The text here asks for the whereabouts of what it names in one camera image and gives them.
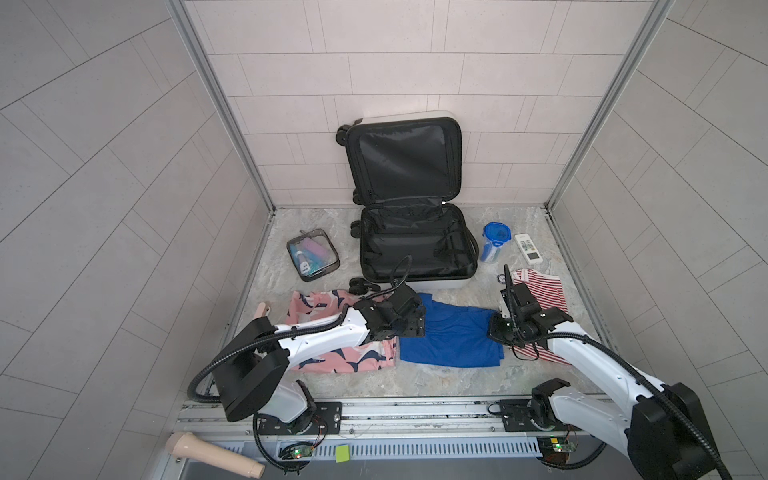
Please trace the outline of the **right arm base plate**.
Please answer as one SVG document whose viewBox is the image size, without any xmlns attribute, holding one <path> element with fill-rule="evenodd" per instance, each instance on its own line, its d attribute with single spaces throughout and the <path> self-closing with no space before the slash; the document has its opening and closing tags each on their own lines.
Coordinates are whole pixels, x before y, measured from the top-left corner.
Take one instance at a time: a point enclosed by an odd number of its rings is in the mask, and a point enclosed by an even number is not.
<svg viewBox="0 0 768 480">
<path fill-rule="evenodd" d="M 547 420 L 544 425 L 538 424 L 529 404 L 530 400 L 527 398 L 501 399 L 491 403 L 487 407 L 487 413 L 501 420 L 506 433 L 565 435 L 568 432 L 580 432 L 578 427 L 555 420 Z"/>
</svg>

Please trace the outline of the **pink shark print garment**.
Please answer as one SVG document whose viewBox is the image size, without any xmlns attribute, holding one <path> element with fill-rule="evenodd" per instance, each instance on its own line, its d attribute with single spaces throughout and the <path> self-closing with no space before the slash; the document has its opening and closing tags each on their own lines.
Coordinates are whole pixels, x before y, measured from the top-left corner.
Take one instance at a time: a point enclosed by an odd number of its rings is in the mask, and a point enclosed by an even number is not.
<svg viewBox="0 0 768 480">
<path fill-rule="evenodd" d="M 292 295 L 285 322 L 304 328 L 308 323 L 332 323 L 344 315 L 341 325 L 320 333 L 284 339 L 280 346 L 290 353 L 289 367 L 302 373 L 352 374 L 378 371 L 395 365 L 394 339 L 367 340 L 369 332 L 362 314 L 352 306 L 358 297 L 346 290 L 312 292 L 298 291 Z"/>
</svg>

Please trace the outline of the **blue shirt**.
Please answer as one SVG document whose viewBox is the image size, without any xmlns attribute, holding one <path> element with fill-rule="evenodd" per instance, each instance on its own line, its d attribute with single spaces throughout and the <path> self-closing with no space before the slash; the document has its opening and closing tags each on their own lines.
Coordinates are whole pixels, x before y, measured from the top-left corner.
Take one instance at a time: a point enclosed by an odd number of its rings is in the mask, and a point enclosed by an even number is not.
<svg viewBox="0 0 768 480">
<path fill-rule="evenodd" d="M 402 361 L 452 368 L 500 365 L 504 347 L 487 335 L 496 311 L 441 303 L 427 293 L 419 296 L 426 308 L 425 335 L 398 340 Z"/>
</svg>

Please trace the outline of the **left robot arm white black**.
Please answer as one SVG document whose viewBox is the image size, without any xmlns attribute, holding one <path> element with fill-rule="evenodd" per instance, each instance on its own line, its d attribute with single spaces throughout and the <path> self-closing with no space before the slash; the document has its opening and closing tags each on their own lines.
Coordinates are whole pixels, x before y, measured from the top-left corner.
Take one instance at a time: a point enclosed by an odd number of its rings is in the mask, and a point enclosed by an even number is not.
<svg viewBox="0 0 768 480">
<path fill-rule="evenodd" d="M 286 371 L 334 350 L 423 337 L 425 318 L 421 298 L 404 283 L 303 324 L 256 318 L 193 377 L 187 398 L 221 404 L 230 422 L 265 415 L 303 431 L 317 407 L 304 383 L 284 379 Z"/>
</svg>

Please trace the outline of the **clear black-trimmed toiletry pouch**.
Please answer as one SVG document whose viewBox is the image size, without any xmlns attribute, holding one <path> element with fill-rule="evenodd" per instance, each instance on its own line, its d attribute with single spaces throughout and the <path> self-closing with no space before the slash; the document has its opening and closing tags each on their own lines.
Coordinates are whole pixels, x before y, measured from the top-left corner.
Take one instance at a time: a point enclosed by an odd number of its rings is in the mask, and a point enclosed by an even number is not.
<svg viewBox="0 0 768 480">
<path fill-rule="evenodd" d="M 321 229 L 304 232 L 286 243 L 292 264 L 304 282 L 328 275 L 340 267 L 338 251 Z"/>
</svg>

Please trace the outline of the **red white striped garment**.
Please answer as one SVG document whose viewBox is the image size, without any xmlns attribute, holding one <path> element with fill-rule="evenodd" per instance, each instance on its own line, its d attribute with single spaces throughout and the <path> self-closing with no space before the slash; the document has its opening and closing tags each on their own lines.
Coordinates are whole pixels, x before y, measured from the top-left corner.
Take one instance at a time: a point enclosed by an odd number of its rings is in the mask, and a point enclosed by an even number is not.
<svg viewBox="0 0 768 480">
<path fill-rule="evenodd" d="M 530 268 L 520 269 L 512 273 L 512 282 L 514 285 L 526 284 L 543 310 L 559 308 L 565 313 L 568 312 L 564 288 L 558 276 L 543 274 Z M 538 349 L 538 352 L 535 352 L 531 345 L 522 348 L 513 347 L 513 352 L 523 360 L 539 358 L 547 362 L 570 366 L 570 363 L 565 359 L 548 350 Z"/>
</svg>

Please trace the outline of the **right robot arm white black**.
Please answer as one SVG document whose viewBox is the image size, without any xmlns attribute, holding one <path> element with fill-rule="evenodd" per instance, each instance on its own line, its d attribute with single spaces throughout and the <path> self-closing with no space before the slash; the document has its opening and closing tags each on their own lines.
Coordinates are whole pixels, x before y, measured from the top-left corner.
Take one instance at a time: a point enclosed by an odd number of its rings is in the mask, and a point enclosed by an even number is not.
<svg viewBox="0 0 768 480">
<path fill-rule="evenodd" d="M 545 381 L 531 391 L 532 426 L 542 431 L 577 427 L 624 454 L 644 479 L 700 479 L 712 471 L 730 478 L 692 389 L 634 367 L 563 310 L 542 308 L 522 282 L 507 279 L 501 297 L 506 311 L 490 321 L 490 339 L 557 355 L 609 398 L 594 399 L 559 378 Z"/>
</svg>

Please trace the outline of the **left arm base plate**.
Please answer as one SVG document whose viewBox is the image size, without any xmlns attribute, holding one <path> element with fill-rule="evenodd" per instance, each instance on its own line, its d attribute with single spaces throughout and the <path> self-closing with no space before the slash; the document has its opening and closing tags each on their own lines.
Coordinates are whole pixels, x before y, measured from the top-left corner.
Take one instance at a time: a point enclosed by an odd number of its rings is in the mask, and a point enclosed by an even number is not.
<svg viewBox="0 0 768 480">
<path fill-rule="evenodd" d="M 256 431 L 260 435 L 297 436 L 340 432 L 343 404 L 339 401 L 320 401 L 290 423 L 277 417 L 260 414 Z"/>
</svg>

